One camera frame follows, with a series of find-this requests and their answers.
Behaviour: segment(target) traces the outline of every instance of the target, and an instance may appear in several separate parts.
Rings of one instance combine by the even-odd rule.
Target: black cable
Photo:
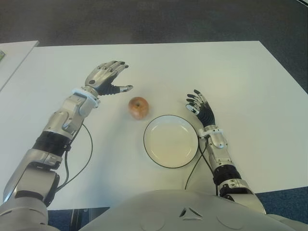
[[[208,139],[206,140],[206,145],[205,145],[203,152],[201,151],[200,144],[198,144],[198,148],[200,150],[201,155],[200,155],[199,159],[197,160],[197,162],[195,163],[195,165],[193,166],[193,169],[192,169],[191,173],[189,174],[189,177],[187,178],[185,188],[184,188],[185,190],[187,189],[188,181],[189,181],[190,177],[192,176],[194,169],[196,168],[196,166],[197,166],[199,160],[201,159],[201,157],[203,156],[203,153],[206,151],[207,144],[208,144]]]
[[[199,151],[200,151],[201,156],[203,157],[204,161],[206,162],[206,164],[207,164],[208,168],[210,169],[210,171],[211,171],[212,175],[214,176],[214,173],[213,173],[213,170],[212,170],[212,168],[211,168],[210,164],[208,163],[207,159],[205,158],[205,156],[204,156],[203,152],[201,152],[201,147],[200,147],[200,145],[199,145]]]
[[[81,126],[79,127],[79,129],[77,130],[76,134],[73,136],[72,140],[68,143],[68,147],[67,148],[71,148],[71,144],[73,143],[73,141],[75,140],[76,136],[78,135],[79,131],[81,129]],[[66,171],[66,178],[65,181],[63,182],[62,185],[58,186],[56,191],[59,191],[68,181],[69,178],[69,171],[68,171],[68,165],[67,165],[67,155],[68,155],[69,150],[67,149],[65,151],[65,155],[64,155],[64,164],[65,164],[65,171]]]
[[[91,140],[91,153],[90,153],[90,156],[89,156],[89,159],[88,159],[88,161],[87,161],[87,163],[85,164],[85,166],[72,178],[72,179],[70,179],[69,181],[67,181],[68,180],[68,175],[69,175],[69,171],[68,171],[68,164],[67,164],[67,152],[65,152],[65,156],[66,156],[66,158],[64,158],[64,162],[65,162],[65,170],[66,170],[66,179],[65,179],[65,181],[64,181],[64,183],[61,185],[61,186],[59,186],[58,188],[57,188],[57,192],[60,190],[60,189],[62,189],[65,185],[67,185],[69,182],[71,182],[73,179],[75,179],[86,167],[87,167],[87,165],[88,165],[88,163],[90,162],[90,160],[91,160],[91,158],[92,158],[92,153],[93,153],[93,139],[92,139],[92,135],[91,135],[91,133],[90,133],[90,131],[88,130],[88,128],[84,125],[84,124],[82,124],[82,126],[87,130],[87,132],[88,132],[88,134],[89,134],[89,137],[90,137],[90,140]]]
[[[208,163],[208,161],[207,161],[207,159],[206,159],[206,157],[204,156],[203,153],[202,153],[202,157],[203,157],[204,161],[206,162],[208,168],[210,169],[210,171],[211,171],[211,173],[212,173],[212,175],[213,175],[213,177],[214,177],[214,172],[213,172],[213,170],[212,170],[210,164]],[[218,196],[218,185],[215,185],[215,190],[216,190],[216,196]]]

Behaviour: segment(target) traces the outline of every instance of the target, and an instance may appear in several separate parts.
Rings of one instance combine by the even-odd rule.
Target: blue carpet
[[[308,224],[308,187],[257,194],[267,214]]]
[[[276,214],[308,224],[308,187],[258,193],[257,196],[268,214]],[[71,212],[71,210],[49,211],[49,225],[60,231],[68,231]],[[84,210],[82,212],[82,226],[88,222],[89,212]]]

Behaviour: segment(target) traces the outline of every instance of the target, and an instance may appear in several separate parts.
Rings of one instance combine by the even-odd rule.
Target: white plate
[[[163,115],[152,120],[143,136],[149,157],[163,167],[182,167],[198,151],[198,137],[192,125],[175,115]]]

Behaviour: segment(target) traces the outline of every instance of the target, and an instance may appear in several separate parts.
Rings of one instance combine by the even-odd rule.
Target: silver metal part
[[[3,192],[3,201],[6,202],[10,198],[20,178],[30,164],[33,165],[35,163],[35,165],[44,166],[47,169],[57,169],[61,162],[62,157],[60,156],[37,149],[29,149],[6,184]]]
[[[59,231],[48,226],[48,212],[36,198],[14,198],[0,206],[1,231]]]
[[[227,141],[222,136],[222,130],[219,130],[217,126],[210,125],[205,127],[205,132],[209,132],[210,135],[207,149],[212,169],[221,165],[234,165],[227,150]]]
[[[97,66],[87,77],[85,85],[90,86],[98,92],[99,95],[102,95],[103,92],[100,92],[100,88],[103,84],[111,84],[111,82],[117,77],[117,75],[123,71],[125,68],[128,68],[128,65],[123,61],[111,61],[108,63],[101,64]],[[120,92],[126,92],[133,88],[132,85],[121,86]]]
[[[266,214],[262,203],[254,194],[228,194],[227,196],[230,196],[238,204],[244,205],[256,212]]]
[[[14,189],[11,198],[14,198],[20,191],[28,191],[40,194],[43,197],[42,200],[45,201],[55,177],[56,173],[53,171],[37,167],[27,167]]]
[[[94,97],[98,97],[98,93],[97,91],[93,88],[93,87],[90,87],[90,86],[84,86],[84,87],[81,87],[81,89],[91,93]]]
[[[225,180],[218,186],[218,189],[221,190],[223,187],[226,187],[226,185],[228,185],[230,189],[245,188],[248,189],[251,193],[253,193],[252,190],[249,188],[247,182],[243,179]]]
[[[120,87],[120,92],[127,92],[127,91],[132,90],[132,89],[133,89],[132,85],[121,86]]]
[[[197,107],[194,107],[194,106],[192,106],[190,104],[187,104],[186,108],[188,110],[190,110],[191,112],[193,112],[195,115],[198,115],[200,113],[200,111],[199,111],[199,109]]]
[[[80,115],[79,109],[85,101],[86,97],[79,95],[68,97],[62,107],[51,116],[44,131],[54,132],[72,139],[84,119]]]

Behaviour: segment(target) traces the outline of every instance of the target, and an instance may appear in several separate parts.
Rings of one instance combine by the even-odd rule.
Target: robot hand
[[[101,64],[89,74],[85,87],[93,88],[98,95],[110,95],[129,91],[133,88],[132,85],[114,86],[111,84],[125,68],[128,68],[128,65],[122,61],[111,61]]]
[[[204,128],[209,125],[215,125],[215,117],[210,105],[198,90],[194,90],[194,93],[197,96],[187,94],[189,99],[186,100],[189,103],[186,105],[186,108],[198,117]]]

